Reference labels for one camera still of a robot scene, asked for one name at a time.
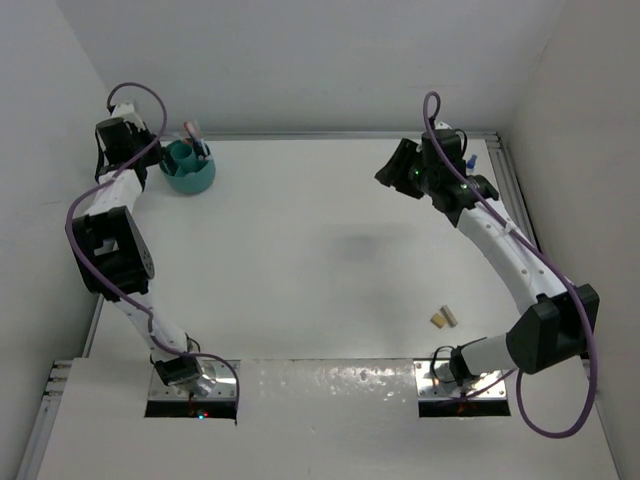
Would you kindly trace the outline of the red gel pen thin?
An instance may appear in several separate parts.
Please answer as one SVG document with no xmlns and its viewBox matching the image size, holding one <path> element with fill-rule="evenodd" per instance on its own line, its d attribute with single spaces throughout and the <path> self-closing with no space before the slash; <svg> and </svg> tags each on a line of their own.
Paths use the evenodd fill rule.
<svg viewBox="0 0 640 480">
<path fill-rule="evenodd" d="M 191 140 L 191 144 L 193 145 L 194 148 L 194 142 L 193 140 L 195 138 L 202 138 L 202 135 L 200 133 L 200 131 L 198 130 L 198 128 L 196 127 L 195 123 L 193 121 L 185 121 L 183 123 L 184 129 L 188 135 L 188 137 Z"/>
</svg>

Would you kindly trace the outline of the white eraser block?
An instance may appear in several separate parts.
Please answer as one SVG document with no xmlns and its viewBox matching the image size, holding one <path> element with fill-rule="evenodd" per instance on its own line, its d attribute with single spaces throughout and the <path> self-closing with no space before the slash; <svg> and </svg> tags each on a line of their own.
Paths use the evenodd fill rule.
<svg viewBox="0 0 640 480">
<path fill-rule="evenodd" d="M 451 328 L 455 328 L 458 325 L 458 321 L 448 305 L 443 305 L 440 308 L 440 313 Z"/>
</svg>

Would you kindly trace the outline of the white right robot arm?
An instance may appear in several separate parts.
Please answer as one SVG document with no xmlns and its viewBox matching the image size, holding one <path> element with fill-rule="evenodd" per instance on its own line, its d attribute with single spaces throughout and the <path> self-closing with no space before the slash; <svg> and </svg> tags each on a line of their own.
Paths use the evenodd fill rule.
<svg viewBox="0 0 640 480">
<path fill-rule="evenodd" d="M 465 386 L 495 370 L 535 374 L 592 347 L 598 294 L 588 284 L 561 279 L 539 258 L 509 218 L 498 190 L 485 177 L 467 173 L 457 132 L 439 129 L 424 133 L 420 142 L 402 139 L 375 178 L 409 197 L 429 197 L 481 251 L 520 315 L 508 332 L 454 348 L 435 371 L 442 380 Z"/>
</svg>

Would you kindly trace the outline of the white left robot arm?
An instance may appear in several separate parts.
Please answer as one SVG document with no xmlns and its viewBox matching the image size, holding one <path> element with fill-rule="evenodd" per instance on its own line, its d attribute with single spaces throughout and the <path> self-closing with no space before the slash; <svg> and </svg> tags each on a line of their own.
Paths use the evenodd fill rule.
<svg viewBox="0 0 640 480">
<path fill-rule="evenodd" d="M 155 267 L 133 218 L 135 202 L 146 184 L 146 160 L 117 172 L 144 148 L 149 149 L 145 156 L 152 164 L 162 159 L 163 150 L 145 124 L 121 117 L 99 122 L 95 137 L 96 181 L 101 189 L 85 213 L 71 220 L 82 279 L 90 292 L 113 303 L 134 325 L 162 383 L 192 393 L 202 375 L 193 356 L 195 344 L 183 330 L 153 313 L 150 284 Z"/>
</svg>

